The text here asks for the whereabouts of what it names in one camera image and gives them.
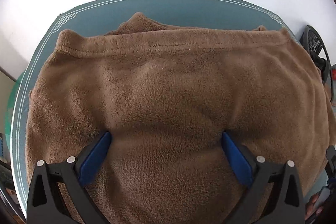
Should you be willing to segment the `person's right hand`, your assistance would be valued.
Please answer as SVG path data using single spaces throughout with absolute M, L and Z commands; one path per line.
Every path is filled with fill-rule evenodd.
M 319 198 L 319 193 L 316 193 L 314 195 L 311 196 L 311 198 L 309 199 L 309 202 L 306 203 L 305 205 L 305 210 L 306 210 L 306 214 L 305 214 L 305 220 L 307 220 L 313 213 L 316 213 L 316 215 L 319 215 L 324 207 L 321 206 L 318 209 L 314 209 L 315 203 L 317 202 Z

